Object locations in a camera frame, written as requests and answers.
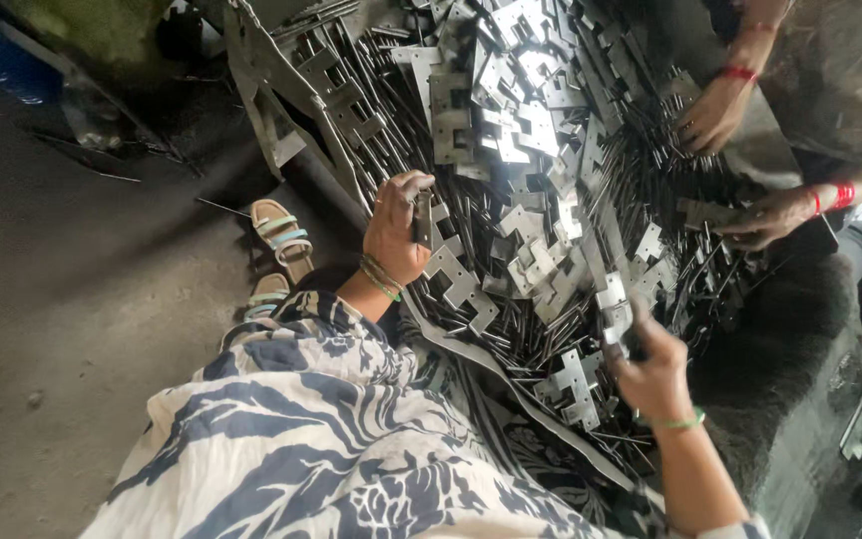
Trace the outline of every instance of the pile of metal scrap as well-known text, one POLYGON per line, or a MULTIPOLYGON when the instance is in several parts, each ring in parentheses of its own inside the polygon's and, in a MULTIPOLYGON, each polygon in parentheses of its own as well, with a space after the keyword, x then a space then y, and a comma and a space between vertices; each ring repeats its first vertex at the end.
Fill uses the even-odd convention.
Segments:
POLYGON ((394 174, 435 171, 417 201, 432 255, 415 307, 629 476, 652 470, 602 344, 624 345, 633 291, 700 345, 757 269, 709 228, 735 210, 708 201, 733 205, 742 184, 678 150, 695 86, 655 76, 610 2, 412 0, 405 26, 359 39, 348 6, 271 35, 320 96, 362 202, 394 174))

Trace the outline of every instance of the dirty floor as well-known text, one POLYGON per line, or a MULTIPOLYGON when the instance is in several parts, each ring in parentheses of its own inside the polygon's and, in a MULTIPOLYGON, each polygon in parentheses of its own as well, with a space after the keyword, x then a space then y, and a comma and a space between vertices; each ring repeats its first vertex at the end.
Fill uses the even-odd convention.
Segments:
MULTIPOLYGON (((70 537, 146 426, 146 400, 215 356, 256 280, 246 220, 194 197, 274 181, 243 111, 206 178, 150 157, 132 183, 31 139, 23 106, 0 91, 0 537, 70 537)), ((347 260, 356 246, 293 183, 272 198, 309 229, 315 263, 347 260)))

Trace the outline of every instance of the sandal strap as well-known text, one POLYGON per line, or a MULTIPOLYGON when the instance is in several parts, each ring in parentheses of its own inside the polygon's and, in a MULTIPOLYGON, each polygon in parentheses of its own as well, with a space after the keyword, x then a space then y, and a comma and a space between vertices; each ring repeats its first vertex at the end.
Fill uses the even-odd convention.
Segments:
POLYGON ((265 301, 274 301, 277 299, 285 299, 288 297, 288 290, 279 289, 277 291, 270 291, 269 293, 256 293, 255 295, 248 298, 248 305, 255 306, 259 303, 263 303, 265 301))
POLYGON ((264 238, 265 234, 274 230, 275 228, 281 227, 282 225, 287 225, 289 223, 295 223, 297 220, 298 218, 294 215, 287 215, 280 219, 276 219, 275 221, 271 221, 270 217, 266 217, 255 224, 255 230, 257 231, 258 236, 264 238))
POLYGON ((278 309, 278 305, 258 305, 254 309, 249 309, 245 311, 244 318, 246 320, 250 320, 255 317, 255 314, 258 314, 259 312, 268 312, 269 314, 271 314, 275 311, 275 309, 278 309))
POLYGON ((297 238, 307 238, 308 231, 304 228, 299 228, 298 230, 292 230, 291 232, 285 232, 283 234, 279 234, 274 238, 271 238, 268 241, 268 245, 272 250, 276 253, 281 250, 281 246, 288 243, 288 241, 297 239, 297 238))
POLYGON ((307 247, 306 250, 302 250, 301 259, 305 259, 305 258, 311 256, 311 252, 314 251, 314 247, 311 245, 311 242, 308 240, 288 240, 286 242, 283 242, 282 244, 280 244, 278 246, 277 249, 275 249, 275 260, 277 260, 278 263, 281 264, 281 266, 283 268, 287 268, 288 263, 281 259, 281 255, 284 254, 284 250, 286 250, 290 247, 293 247, 293 246, 305 246, 305 247, 307 247))

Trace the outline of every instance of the printed fabric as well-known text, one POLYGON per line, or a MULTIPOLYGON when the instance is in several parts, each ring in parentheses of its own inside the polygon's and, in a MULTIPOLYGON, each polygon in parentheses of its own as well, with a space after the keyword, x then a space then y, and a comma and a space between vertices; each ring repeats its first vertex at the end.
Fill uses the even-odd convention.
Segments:
MULTIPOLYGON (((624 537, 461 361, 391 349, 329 292, 236 326, 148 412, 82 537, 624 537)), ((768 537, 759 518, 701 535, 768 537)))

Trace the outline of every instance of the sandal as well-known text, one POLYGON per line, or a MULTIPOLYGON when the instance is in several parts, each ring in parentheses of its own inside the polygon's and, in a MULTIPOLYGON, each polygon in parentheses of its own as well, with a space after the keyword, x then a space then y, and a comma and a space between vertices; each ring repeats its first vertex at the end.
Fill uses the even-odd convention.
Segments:
POLYGON ((252 226, 257 235, 275 251, 275 260, 298 284, 302 277, 314 270, 311 251, 314 249, 307 238, 307 230, 299 228, 297 218, 288 213, 281 204, 269 199, 252 203, 252 226))
POLYGON ((245 311, 244 315, 245 321, 270 318, 290 292, 288 280, 284 278, 284 275, 272 273, 261 277, 261 280, 255 285, 252 296, 248 298, 248 310, 245 311))

